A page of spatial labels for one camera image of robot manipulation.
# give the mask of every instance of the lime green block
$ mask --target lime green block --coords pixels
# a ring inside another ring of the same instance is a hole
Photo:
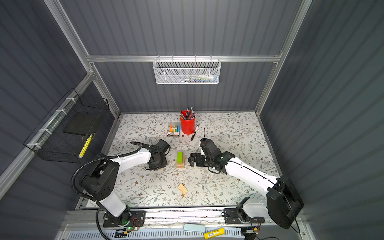
[[[177,152],[177,163],[183,163],[183,152]]]

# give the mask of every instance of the white mesh basket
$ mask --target white mesh basket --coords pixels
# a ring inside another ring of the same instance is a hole
[[[221,62],[217,61],[161,61],[153,60],[158,84],[217,84]]]

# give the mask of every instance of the light blue case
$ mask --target light blue case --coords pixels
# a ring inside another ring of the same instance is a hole
[[[205,232],[205,226],[199,224],[186,223],[184,224],[184,231]]]

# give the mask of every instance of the bundle of pencils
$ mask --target bundle of pencils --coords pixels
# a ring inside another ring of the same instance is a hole
[[[190,110],[189,110],[189,108],[187,108],[187,112],[186,112],[185,116],[182,112],[180,112],[180,117],[184,120],[192,120],[195,118],[195,114],[196,113],[195,113],[195,110],[193,110],[193,108],[191,108]]]

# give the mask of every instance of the floral patterned surface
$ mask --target floral patterned surface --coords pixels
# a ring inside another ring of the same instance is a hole
[[[206,167],[190,167],[190,153],[200,152],[200,139],[205,136],[214,141],[222,152],[229,151],[250,166],[267,174],[278,176],[262,130],[254,113],[198,113],[200,124],[193,141],[191,135],[166,137],[169,121],[179,121],[175,113],[125,114],[109,150],[109,155],[123,154],[137,149],[130,144],[139,141],[155,144],[167,141],[171,150],[168,165],[156,171],[145,170],[147,164],[128,169],[118,175],[115,191],[128,206],[185,206],[235,205],[244,197],[258,192],[240,179],[223,173],[213,174]],[[186,156],[184,169],[176,168],[177,152]],[[184,184],[188,192],[183,195],[177,188]],[[88,201],[87,207],[97,207]]]

